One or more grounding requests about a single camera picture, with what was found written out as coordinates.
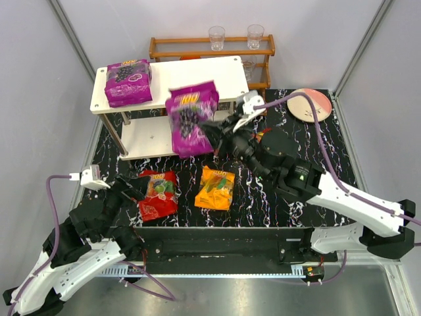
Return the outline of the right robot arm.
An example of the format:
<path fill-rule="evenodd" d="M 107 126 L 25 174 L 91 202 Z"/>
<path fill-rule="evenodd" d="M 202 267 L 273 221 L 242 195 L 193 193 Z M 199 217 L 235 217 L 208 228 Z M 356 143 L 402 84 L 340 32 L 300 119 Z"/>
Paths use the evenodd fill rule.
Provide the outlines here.
<path fill-rule="evenodd" d="M 345 226 L 306 229 L 301 252 L 367 250 L 400 259 L 415 247 L 415 233 L 407 226 L 415 216 L 413 201 L 390 202 L 336 181 L 332 173 L 300 159 L 297 143 L 280 128 L 258 136 L 249 128 L 237 128 L 233 117 L 199 126 L 217 154 L 241 161 L 265 191 L 353 219 Z"/>

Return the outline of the clear glass left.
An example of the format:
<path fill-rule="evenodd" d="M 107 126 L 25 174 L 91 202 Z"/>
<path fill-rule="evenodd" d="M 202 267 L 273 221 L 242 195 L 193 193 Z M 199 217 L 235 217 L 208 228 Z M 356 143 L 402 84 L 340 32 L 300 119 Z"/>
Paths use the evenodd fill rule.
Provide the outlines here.
<path fill-rule="evenodd" d="M 221 51 L 224 48 L 225 29 L 222 26 L 212 26 L 208 30 L 210 48 L 212 51 Z"/>

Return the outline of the clear glass lower rack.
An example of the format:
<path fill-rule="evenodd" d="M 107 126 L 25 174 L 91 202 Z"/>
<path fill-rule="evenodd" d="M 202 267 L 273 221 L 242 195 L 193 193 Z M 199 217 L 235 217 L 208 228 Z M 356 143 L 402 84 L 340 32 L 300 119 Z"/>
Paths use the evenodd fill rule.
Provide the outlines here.
<path fill-rule="evenodd" d="M 246 81 L 250 82 L 255 71 L 256 62 L 254 62 L 254 60 L 251 59 L 242 59 L 241 62 L 243 65 L 243 71 L 246 77 Z"/>

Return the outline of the pink cream ceramic plate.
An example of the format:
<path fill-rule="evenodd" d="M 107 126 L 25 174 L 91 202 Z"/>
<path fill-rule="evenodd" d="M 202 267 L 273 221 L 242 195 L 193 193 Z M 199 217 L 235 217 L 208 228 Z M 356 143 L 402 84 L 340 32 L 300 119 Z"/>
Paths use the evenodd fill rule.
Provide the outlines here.
<path fill-rule="evenodd" d="M 305 93 L 311 98 L 318 122 L 321 122 L 330 116 L 332 104 L 326 95 L 310 88 L 301 88 L 293 91 L 293 93 L 299 92 Z M 289 99 L 287 101 L 287 108 L 295 118 L 303 122 L 314 122 L 312 108 L 305 97 L 297 96 Z"/>

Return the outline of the brown wooden rack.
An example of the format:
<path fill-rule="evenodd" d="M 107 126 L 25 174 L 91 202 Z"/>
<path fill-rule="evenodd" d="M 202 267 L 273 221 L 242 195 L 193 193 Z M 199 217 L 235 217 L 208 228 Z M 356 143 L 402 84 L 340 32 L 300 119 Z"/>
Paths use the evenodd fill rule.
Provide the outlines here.
<path fill-rule="evenodd" d="M 263 36 L 258 50 L 250 50 L 246 37 L 226 37 L 221 51 L 212 51 L 209 38 L 151 38 L 149 57 L 156 67 L 166 67 L 170 89 L 213 81 L 220 96 L 219 109 L 232 112 L 237 96 L 257 90 L 261 96 L 270 87 L 269 60 L 276 53 L 273 35 Z M 256 62 L 250 82 L 242 59 Z"/>

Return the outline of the clear glass right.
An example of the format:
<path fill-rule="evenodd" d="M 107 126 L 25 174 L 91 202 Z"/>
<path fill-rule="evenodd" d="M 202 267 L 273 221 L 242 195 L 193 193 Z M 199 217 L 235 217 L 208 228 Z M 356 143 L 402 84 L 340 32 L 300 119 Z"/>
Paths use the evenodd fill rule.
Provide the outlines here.
<path fill-rule="evenodd" d="M 264 35 L 264 27 L 260 24 L 252 24 L 247 28 L 247 46 L 250 50 L 258 50 L 260 41 Z"/>

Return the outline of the red candy bag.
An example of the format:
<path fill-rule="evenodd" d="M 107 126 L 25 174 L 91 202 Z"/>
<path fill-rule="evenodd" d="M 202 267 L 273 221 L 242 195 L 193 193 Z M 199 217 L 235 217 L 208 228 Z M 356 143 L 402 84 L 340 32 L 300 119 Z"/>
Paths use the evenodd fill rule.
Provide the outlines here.
<path fill-rule="evenodd" d="M 253 138 L 256 139 L 258 142 L 261 141 L 262 137 L 267 133 L 270 132 L 271 128 L 265 128 L 264 130 L 261 130 L 259 132 L 256 132 L 253 134 Z"/>
<path fill-rule="evenodd" d="M 175 172 L 143 171 L 139 174 L 139 178 L 147 181 L 145 197 L 138 202 L 144 222 L 167 217 L 177 212 L 177 177 Z"/>

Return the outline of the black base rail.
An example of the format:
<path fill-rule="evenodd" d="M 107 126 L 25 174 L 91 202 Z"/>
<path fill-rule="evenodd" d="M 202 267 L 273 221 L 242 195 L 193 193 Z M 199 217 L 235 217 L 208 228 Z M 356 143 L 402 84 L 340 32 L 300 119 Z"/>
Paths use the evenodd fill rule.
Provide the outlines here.
<path fill-rule="evenodd" d="M 336 252 L 311 249 L 311 228 L 145 227 L 136 232 L 149 258 L 264 256 L 279 263 L 336 262 Z"/>

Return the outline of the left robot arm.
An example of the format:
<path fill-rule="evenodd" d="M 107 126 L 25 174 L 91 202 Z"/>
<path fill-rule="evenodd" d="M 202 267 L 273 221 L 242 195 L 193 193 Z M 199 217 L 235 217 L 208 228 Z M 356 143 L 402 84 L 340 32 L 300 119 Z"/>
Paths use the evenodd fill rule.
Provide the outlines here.
<path fill-rule="evenodd" d="M 141 259 L 141 238 L 134 228 L 118 226 L 116 217 L 146 191 L 146 180 L 116 176 L 104 199 L 85 199 L 63 223 L 56 222 L 25 281 L 3 292 L 8 314 L 57 315 L 97 274 L 125 259 Z"/>

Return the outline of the purple candy bag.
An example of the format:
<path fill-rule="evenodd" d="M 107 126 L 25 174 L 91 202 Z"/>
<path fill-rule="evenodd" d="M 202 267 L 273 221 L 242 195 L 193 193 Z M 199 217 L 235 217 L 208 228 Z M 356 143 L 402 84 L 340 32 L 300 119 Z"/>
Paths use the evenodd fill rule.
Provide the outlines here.
<path fill-rule="evenodd" d="M 111 108 L 142 104 L 153 100 L 152 70 L 146 59 L 107 66 L 105 95 Z"/>
<path fill-rule="evenodd" d="M 165 107 L 172 133 L 172 150 L 180 158 L 212 152 L 199 124 L 213 120 L 218 102 L 219 93 L 212 80 L 170 90 Z"/>

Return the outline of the clear glass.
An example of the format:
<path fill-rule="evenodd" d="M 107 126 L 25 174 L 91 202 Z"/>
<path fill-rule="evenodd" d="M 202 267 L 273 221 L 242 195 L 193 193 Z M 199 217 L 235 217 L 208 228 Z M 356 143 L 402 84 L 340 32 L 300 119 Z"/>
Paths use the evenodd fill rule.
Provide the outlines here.
<path fill-rule="evenodd" d="M 252 24 L 247 28 L 247 46 L 250 50 L 258 50 L 260 41 L 264 35 L 264 27 L 260 24 Z"/>
<path fill-rule="evenodd" d="M 221 51 L 224 48 L 225 29 L 222 26 L 212 26 L 208 30 L 210 48 L 212 51 Z"/>

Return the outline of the white two-tier shelf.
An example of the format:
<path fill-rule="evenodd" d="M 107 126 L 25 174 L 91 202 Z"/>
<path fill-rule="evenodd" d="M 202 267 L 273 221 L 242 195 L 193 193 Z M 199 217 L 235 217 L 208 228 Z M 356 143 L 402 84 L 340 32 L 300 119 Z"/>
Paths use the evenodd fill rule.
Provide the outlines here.
<path fill-rule="evenodd" d="M 151 70 L 151 102 L 112 108 L 105 95 L 107 68 L 97 69 L 90 111 L 107 127 L 123 161 L 173 155 L 170 123 L 167 116 L 136 119 L 123 116 L 122 132 L 117 133 L 108 114 L 164 109 L 170 90 L 211 80 L 222 103 L 232 104 L 238 96 L 249 91 L 239 56 L 153 63 Z"/>

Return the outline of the orange mango candy bag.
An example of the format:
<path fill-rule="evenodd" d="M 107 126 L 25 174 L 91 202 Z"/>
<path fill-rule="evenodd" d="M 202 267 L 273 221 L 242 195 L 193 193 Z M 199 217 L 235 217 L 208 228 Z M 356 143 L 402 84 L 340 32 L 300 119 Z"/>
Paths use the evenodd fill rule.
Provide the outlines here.
<path fill-rule="evenodd" d="M 203 167 L 195 206 L 228 211 L 233 200 L 235 174 Z"/>

